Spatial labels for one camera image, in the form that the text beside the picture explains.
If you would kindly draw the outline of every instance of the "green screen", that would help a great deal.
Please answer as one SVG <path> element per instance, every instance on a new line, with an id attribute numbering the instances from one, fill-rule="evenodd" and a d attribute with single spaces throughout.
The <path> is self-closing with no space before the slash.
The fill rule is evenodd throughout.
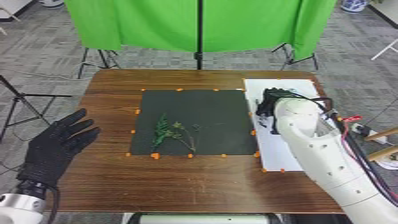
<path id="1" fill-rule="evenodd" d="M 336 0 L 204 0 L 204 52 L 290 43 L 311 56 Z M 195 52 L 197 0 L 66 0 L 82 44 Z"/>

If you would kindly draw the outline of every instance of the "gray carpet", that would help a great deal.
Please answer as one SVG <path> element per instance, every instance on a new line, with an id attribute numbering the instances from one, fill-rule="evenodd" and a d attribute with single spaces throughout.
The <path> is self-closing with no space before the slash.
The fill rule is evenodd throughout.
<path id="1" fill-rule="evenodd" d="M 48 76 L 76 77 L 84 48 L 78 41 L 75 27 L 66 9 L 48 10 L 39 4 L 21 15 L 21 23 L 2 23 L 9 36 L 0 35 L 0 74 L 11 80 L 20 91 L 28 93 L 71 94 L 73 99 L 57 100 L 48 119 L 53 121 L 73 112 L 85 92 L 89 78 L 98 69 L 89 67 L 84 73 L 85 81 L 68 81 L 59 78 L 23 75 L 20 72 L 43 73 Z M 398 38 L 398 30 L 366 10 L 350 15 L 336 8 L 325 34 L 316 49 L 320 71 L 316 76 L 325 87 L 329 97 L 336 100 L 336 108 L 343 115 L 361 114 L 364 123 L 378 115 L 398 96 L 398 54 L 387 52 L 378 60 L 371 56 Z M 283 52 L 270 53 L 270 49 L 236 53 L 206 53 L 204 69 L 279 70 L 283 66 Z M 94 51 L 91 59 L 101 63 Z M 140 69 L 194 69 L 192 54 L 126 47 L 119 52 L 117 61 L 123 68 Z M 286 70 L 315 72 L 311 61 L 288 66 Z M 5 121 L 12 95 L 0 87 L 0 124 Z M 34 99 L 43 107 L 44 99 Z M 18 107 L 16 120 L 28 116 L 27 109 Z M 370 126 L 384 130 L 398 124 L 398 102 L 373 119 Z M 44 124 L 32 122 L 7 132 L 0 145 L 0 159 L 7 166 L 23 162 L 27 141 L 41 132 Z M 382 149 L 371 143 L 364 144 L 366 152 Z M 398 172 L 380 169 L 387 183 L 398 192 Z M 0 193 L 7 192 L 16 184 L 14 173 L 0 176 Z M 119 223 L 121 215 L 62 213 L 57 224 L 71 223 Z"/>

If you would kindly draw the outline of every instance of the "tripod stand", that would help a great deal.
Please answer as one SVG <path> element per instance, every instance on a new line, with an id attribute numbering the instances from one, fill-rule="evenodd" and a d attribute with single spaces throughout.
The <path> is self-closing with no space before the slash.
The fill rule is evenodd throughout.
<path id="1" fill-rule="evenodd" d="M 4 135 L 5 135 L 5 131 L 7 131 L 7 128 L 9 128 L 9 127 L 12 127 L 12 126 L 16 126 L 16 125 L 20 125 L 20 124 L 23 124 L 23 123 L 27 123 L 27 122 L 37 120 L 37 119 L 41 119 L 41 120 L 44 121 L 44 123 L 48 124 L 48 126 L 50 126 L 50 122 L 48 122 L 48 120 L 46 120 L 46 118 L 44 118 L 44 114 L 46 114 L 46 111 L 48 111 L 50 106 L 52 106 L 52 104 L 53 104 L 53 100 L 55 100 L 57 97 L 71 97 L 71 96 L 69 96 L 69 95 L 48 95 L 48 94 L 25 94 L 25 93 L 20 93 L 20 92 L 16 91 L 16 88 L 14 88 L 14 86 L 11 85 L 7 79 L 4 78 L 2 75 L 0 75 L 0 83 L 4 84 L 5 88 L 9 89 L 9 91 L 11 91 L 12 94 L 14 94 L 14 99 L 12 99 L 12 105 L 11 105 L 9 115 L 7 115 L 5 124 L 4 124 L 4 128 L 2 128 L 2 134 L 0 134 L 0 143 L 2 143 Z M 28 100 L 27 100 L 27 98 L 25 98 L 27 96 L 50 97 L 50 102 L 48 102 L 46 107 L 44 107 L 44 109 L 43 109 L 41 112 L 39 112 L 37 109 L 34 108 L 34 106 L 32 106 L 32 104 L 30 104 L 30 102 L 28 102 Z M 27 108 L 28 108 L 28 110 L 32 111 L 32 113 L 34 113 L 36 116 L 34 116 L 32 118 L 28 118 L 28 119 L 25 119 L 25 120 L 21 120 L 21 121 L 11 123 L 11 118 L 12 118 L 12 114 L 14 114 L 14 110 L 16 110 L 16 104 L 18 104 L 20 102 L 21 102 L 23 105 L 27 106 Z"/>
<path id="2" fill-rule="evenodd" d="M 279 49 L 283 49 L 283 51 L 284 51 L 284 55 L 286 55 L 286 62 L 284 62 L 284 64 L 283 64 L 281 71 L 284 70 L 286 65 L 293 65 L 293 64 L 297 64 L 299 62 L 306 61 L 307 59 L 313 59 L 313 62 L 315 62 L 315 69 L 316 69 L 316 71 L 318 71 L 320 66 L 318 66 L 318 60 L 316 60 L 316 57 L 315 57 L 315 53 L 313 53 L 313 55 L 311 55 L 307 58 L 304 58 L 304 59 L 300 59 L 299 61 L 295 61 L 295 59 L 293 59 L 293 53 L 295 53 L 295 50 L 291 50 L 291 52 L 288 53 L 286 43 L 274 49 L 272 53 L 275 53 Z"/>

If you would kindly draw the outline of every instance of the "green leaves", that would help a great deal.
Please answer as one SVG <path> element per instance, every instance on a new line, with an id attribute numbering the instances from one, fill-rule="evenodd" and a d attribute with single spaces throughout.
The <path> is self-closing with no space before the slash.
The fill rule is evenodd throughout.
<path id="1" fill-rule="evenodd" d="M 174 127 L 176 129 L 185 130 L 183 124 L 181 124 L 178 121 L 176 121 L 176 123 L 172 124 L 172 127 Z"/>
<path id="2" fill-rule="evenodd" d="M 163 143 L 167 137 L 167 131 L 169 131 L 167 115 L 162 114 L 155 128 L 153 151 L 156 151 L 156 148 Z"/>
<path id="3" fill-rule="evenodd" d="M 199 132 L 201 126 L 197 124 L 192 125 L 192 128 L 194 128 L 194 131 Z M 187 134 L 190 144 L 183 140 L 181 132 Z M 165 138 L 172 138 L 174 140 L 178 140 L 187 146 L 188 150 L 195 152 L 195 142 L 194 142 L 194 137 L 190 135 L 190 132 L 178 121 L 174 122 L 172 127 L 169 127 L 167 116 L 165 114 L 162 114 L 162 117 L 156 123 L 156 128 L 155 128 L 153 152 L 156 151 Z"/>

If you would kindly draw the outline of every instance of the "orange tape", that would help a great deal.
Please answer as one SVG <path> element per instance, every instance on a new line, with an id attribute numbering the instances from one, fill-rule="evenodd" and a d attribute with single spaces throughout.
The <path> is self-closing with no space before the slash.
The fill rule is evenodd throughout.
<path id="1" fill-rule="evenodd" d="M 254 157 L 259 158 L 259 151 L 254 153 Z"/>
<path id="2" fill-rule="evenodd" d="M 153 157 L 153 159 L 160 159 L 160 153 L 155 152 L 155 153 L 151 154 L 151 157 Z"/>

